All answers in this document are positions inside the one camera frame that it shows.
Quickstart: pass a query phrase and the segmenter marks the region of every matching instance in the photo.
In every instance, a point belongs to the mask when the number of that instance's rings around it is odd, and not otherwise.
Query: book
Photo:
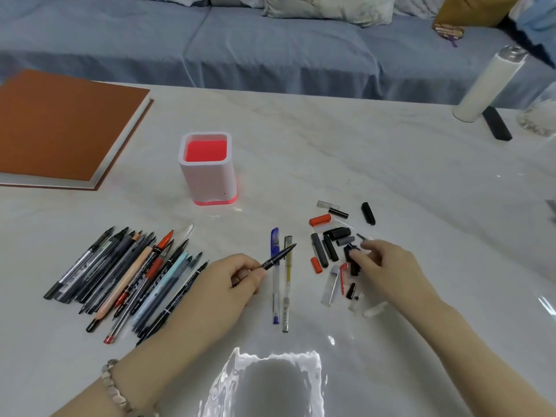
[[[96,190],[149,89],[25,69],[0,86],[0,185]]]

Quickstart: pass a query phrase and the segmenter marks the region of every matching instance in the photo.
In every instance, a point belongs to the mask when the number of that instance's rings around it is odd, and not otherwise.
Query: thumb
[[[379,273],[382,271],[382,268],[378,266],[375,262],[371,260],[369,256],[365,253],[361,252],[360,250],[352,249],[349,252],[351,258],[357,262],[361,269],[365,272],[365,275],[370,279],[373,280],[374,278],[378,277]]]
[[[244,304],[247,304],[247,301],[253,296],[253,293],[259,288],[262,280],[265,278],[266,271],[263,268],[254,269],[232,290]]]

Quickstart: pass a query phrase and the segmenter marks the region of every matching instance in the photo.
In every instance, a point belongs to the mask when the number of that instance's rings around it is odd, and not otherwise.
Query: marble table
[[[320,304],[310,265],[317,200],[373,238],[412,250],[445,301],[556,403],[556,140],[462,123],[447,105],[150,87],[155,102],[97,192],[0,187],[0,415],[45,416],[135,339],[102,343],[78,305],[42,295],[113,224],[165,234],[195,223],[207,257],[268,258],[291,235],[290,332],[271,324],[271,284],[167,392],[167,416],[468,416],[440,362],[372,291],[356,312]],[[177,163],[181,136],[227,131],[239,178],[230,206],[198,207]],[[360,212],[368,201],[377,224]]]

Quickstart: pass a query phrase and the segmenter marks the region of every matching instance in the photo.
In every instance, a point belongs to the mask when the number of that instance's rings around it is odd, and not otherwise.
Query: bracelet
[[[110,371],[115,366],[118,360],[112,359],[108,360],[104,366],[102,366],[102,384],[106,388],[106,393],[112,400],[112,402],[120,408],[126,417],[160,417],[160,413],[153,407],[148,411],[136,411],[131,407],[125,396],[122,395],[120,390],[117,388]]]

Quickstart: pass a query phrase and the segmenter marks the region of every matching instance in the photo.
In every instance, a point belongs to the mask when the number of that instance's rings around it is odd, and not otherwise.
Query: floral pillow
[[[367,27],[392,22],[395,0],[265,0],[274,18],[336,19]]]

